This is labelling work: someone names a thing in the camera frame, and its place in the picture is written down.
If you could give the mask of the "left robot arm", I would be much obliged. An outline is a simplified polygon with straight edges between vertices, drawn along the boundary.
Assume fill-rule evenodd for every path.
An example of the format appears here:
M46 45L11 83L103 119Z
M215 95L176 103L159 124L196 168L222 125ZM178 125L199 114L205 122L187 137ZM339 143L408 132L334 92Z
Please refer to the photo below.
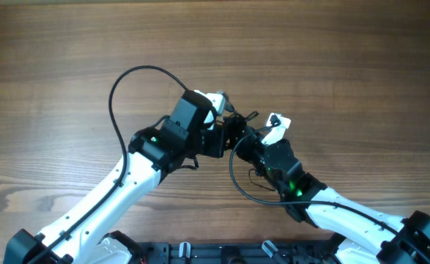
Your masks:
M129 263L136 251L109 230L165 177L197 155L220 158L226 148L223 92L183 93L169 116L134 134L114 169L75 207L36 235L18 231L7 243L5 263Z

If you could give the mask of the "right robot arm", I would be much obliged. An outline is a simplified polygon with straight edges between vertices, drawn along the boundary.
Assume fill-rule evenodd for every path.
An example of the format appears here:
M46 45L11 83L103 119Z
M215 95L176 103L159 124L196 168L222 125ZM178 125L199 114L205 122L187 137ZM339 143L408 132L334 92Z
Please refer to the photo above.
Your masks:
M337 235L329 257L339 263L430 263L430 215L390 215L341 196L304 171L276 127L266 136L245 126L230 136L232 155L253 165L297 222Z

